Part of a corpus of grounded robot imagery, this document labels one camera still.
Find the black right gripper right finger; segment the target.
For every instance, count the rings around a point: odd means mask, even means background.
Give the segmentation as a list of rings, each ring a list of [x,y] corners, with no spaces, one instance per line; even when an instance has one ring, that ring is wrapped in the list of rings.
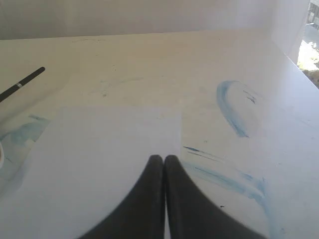
[[[175,155],[164,160],[164,183],[172,239],[263,239],[212,203]]]

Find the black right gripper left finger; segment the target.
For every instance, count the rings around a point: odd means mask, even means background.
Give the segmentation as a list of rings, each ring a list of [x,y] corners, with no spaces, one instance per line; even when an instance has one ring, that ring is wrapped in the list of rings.
[[[165,223],[163,159],[149,157],[124,200],[83,239],[162,239]]]

